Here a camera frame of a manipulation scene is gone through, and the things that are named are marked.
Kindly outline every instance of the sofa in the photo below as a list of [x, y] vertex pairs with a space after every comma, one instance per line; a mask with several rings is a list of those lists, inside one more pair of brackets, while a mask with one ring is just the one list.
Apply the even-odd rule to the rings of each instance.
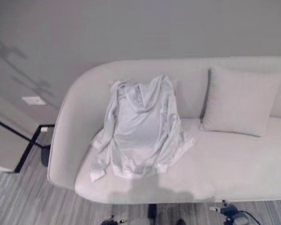
[[[214, 65], [267, 72], [281, 69], [281, 57], [116, 61], [87, 71], [60, 109], [48, 180], [88, 200], [111, 204], [281, 200], [281, 85], [265, 136], [202, 131]], [[111, 84], [126, 78], [148, 82], [161, 74], [176, 86], [182, 127], [196, 139], [195, 146], [164, 174], [127, 180], [109, 166], [103, 178], [92, 182], [89, 167], [95, 151], [90, 144], [103, 128]]]

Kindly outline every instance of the long-sleeve shirt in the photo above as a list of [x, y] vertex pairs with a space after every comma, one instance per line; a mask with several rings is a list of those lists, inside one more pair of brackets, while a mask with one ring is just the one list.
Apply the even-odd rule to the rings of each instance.
[[90, 176], [92, 181], [103, 177], [109, 163], [115, 175], [126, 179], [165, 173], [194, 143], [181, 130], [168, 76], [147, 84], [117, 81], [111, 87], [104, 128], [92, 143], [97, 155]]

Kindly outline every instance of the shirt sleeve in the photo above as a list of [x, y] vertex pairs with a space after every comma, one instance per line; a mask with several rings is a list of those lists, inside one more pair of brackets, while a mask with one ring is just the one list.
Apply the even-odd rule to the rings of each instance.
[[98, 150], [98, 153], [93, 159], [90, 167], [90, 177], [93, 182], [105, 175], [104, 170], [110, 163], [111, 150], [109, 148], [109, 143], [113, 137], [115, 126], [115, 111], [118, 106], [118, 85], [118, 82], [116, 82], [111, 88], [111, 100], [105, 114], [103, 134], [92, 143], [92, 145]]

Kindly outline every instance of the striped carpet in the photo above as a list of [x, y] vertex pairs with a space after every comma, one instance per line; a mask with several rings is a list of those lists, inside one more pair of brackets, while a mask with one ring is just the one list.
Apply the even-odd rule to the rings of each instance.
[[[52, 130], [41, 133], [38, 141], [50, 143]], [[47, 181], [34, 147], [21, 172], [0, 172], [0, 225], [99, 225], [114, 214], [117, 218], [144, 218], [148, 205], [109, 205], [87, 201], [74, 191]], [[214, 203], [159, 204], [160, 225], [174, 225], [183, 218], [188, 225], [222, 225], [224, 216], [209, 211]], [[252, 213], [263, 225], [281, 225], [281, 201], [236, 202], [239, 210]]]

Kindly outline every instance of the sofa cushion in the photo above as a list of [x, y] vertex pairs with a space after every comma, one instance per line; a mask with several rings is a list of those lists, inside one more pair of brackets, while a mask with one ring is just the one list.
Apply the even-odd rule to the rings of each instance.
[[182, 119], [197, 144], [165, 174], [126, 180], [113, 174], [92, 182], [90, 149], [75, 183], [78, 195], [101, 203], [186, 203], [281, 199], [281, 119], [270, 118], [261, 138], [199, 130], [199, 119]]
[[281, 74], [213, 67], [202, 130], [263, 136]]

